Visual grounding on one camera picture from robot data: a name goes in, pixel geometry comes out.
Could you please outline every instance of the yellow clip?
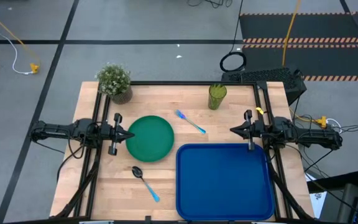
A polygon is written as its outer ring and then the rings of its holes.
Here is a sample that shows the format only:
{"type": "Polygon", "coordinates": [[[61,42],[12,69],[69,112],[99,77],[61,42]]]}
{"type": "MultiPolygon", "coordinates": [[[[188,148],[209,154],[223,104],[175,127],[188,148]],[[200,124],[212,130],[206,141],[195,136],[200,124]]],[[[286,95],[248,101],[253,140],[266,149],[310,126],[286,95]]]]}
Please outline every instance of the yellow clip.
{"type": "Polygon", "coordinates": [[[264,114],[265,112],[261,108],[255,108],[260,114],[264,114]]]}
{"type": "Polygon", "coordinates": [[[34,63],[31,63],[31,64],[30,64],[30,67],[31,67],[31,70],[32,70],[32,73],[33,73],[33,74],[38,73],[38,69],[40,68],[38,65],[36,65],[36,64],[34,64],[34,63]]]}
{"type": "Polygon", "coordinates": [[[321,119],[317,119],[316,123],[318,123],[322,128],[327,128],[327,117],[322,116],[321,119]]]}

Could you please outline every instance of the green plate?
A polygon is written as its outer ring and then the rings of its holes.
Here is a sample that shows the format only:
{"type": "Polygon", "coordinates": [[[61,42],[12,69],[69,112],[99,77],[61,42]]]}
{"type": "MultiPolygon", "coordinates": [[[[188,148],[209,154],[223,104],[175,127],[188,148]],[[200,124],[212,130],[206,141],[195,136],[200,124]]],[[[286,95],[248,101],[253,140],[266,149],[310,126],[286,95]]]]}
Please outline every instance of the green plate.
{"type": "Polygon", "coordinates": [[[144,116],[128,129],[135,137],[127,139],[129,153],[143,162],[155,162],[164,158],[173,146],[173,129],[159,116],[144,116]]]}

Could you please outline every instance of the spoon handle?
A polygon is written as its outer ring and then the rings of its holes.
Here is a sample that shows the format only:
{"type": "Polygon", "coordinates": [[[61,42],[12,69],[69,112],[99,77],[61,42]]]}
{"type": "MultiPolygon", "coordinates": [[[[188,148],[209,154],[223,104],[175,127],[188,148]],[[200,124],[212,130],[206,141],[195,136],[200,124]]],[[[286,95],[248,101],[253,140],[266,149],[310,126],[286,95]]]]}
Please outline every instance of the spoon handle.
{"type": "Polygon", "coordinates": [[[152,194],[154,200],[156,202],[159,202],[160,201],[160,197],[153,191],[153,189],[146,183],[144,182],[144,184],[146,185],[146,187],[148,188],[148,190],[150,191],[150,193],[152,194]]]}

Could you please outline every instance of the white cable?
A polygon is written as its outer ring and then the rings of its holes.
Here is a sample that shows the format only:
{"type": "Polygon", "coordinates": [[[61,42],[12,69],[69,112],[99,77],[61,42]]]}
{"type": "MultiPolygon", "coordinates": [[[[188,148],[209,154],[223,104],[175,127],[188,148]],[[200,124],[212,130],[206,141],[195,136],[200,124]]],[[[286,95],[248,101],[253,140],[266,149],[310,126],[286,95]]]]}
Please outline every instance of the white cable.
{"type": "Polygon", "coordinates": [[[13,47],[13,49],[15,50],[15,60],[13,60],[13,64],[12,64],[12,69],[16,72],[16,73],[19,73],[19,74],[23,74],[23,75],[30,75],[30,74],[33,74],[33,72],[19,72],[15,69],[15,64],[16,64],[16,60],[17,60],[17,49],[15,47],[15,45],[11,42],[11,40],[9,40],[9,38],[7,38],[6,36],[2,35],[0,33],[0,36],[5,38],[13,47]]]}
{"type": "Polygon", "coordinates": [[[334,121],[338,126],[339,126],[339,129],[341,130],[341,132],[339,132],[339,134],[341,134],[342,133],[342,127],[341,127],[341,125],[339,124],[339,122],[337,122],[335,119],[333,119],[333,118],[327,118],[326,119],[326,123],[328,124],[328,121],[334,121]]]}

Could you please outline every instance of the spoon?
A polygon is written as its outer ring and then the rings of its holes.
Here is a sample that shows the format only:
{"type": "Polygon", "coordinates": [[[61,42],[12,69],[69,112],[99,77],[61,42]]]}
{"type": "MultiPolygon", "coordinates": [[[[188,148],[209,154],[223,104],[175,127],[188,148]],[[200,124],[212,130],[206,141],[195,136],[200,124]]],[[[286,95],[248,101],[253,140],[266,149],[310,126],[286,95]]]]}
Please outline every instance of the spoon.
{"type": "Polygon", "coordinates": [[[159,201],[160,201],[160,197],[152,190],[152,188],[147,184],[147,182],[144,181],[142,170],[141,170],[139,167],[137,167],[137,166],[133,166],[133,167],[132,167],[132,173],[134,174],[134,176],[135,176],[136,178],[140,178],[140,179],[143,180],[143,183],[146,185],[146,187],[148,188],[148,190],[149,190],[150,193],[152,194],[154,200],[155,200],[156,202],[159,202],[159,201]]]}

